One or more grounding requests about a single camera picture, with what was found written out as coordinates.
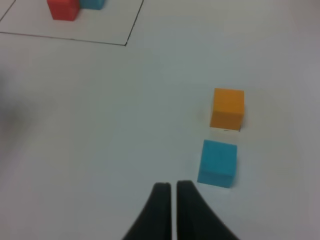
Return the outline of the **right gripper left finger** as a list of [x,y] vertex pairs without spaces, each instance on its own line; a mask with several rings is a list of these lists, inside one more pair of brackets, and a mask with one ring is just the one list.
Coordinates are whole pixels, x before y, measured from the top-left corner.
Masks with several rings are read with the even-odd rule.
[[125,240],[171,240],[171,184],[157,182],[134,224],[123,237]]

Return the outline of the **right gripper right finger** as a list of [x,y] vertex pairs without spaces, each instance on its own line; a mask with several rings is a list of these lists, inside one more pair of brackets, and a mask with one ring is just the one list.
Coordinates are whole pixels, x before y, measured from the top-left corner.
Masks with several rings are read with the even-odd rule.
[[237,240],[219,219],[191,180],[176,185],[176,232],[178,240]]

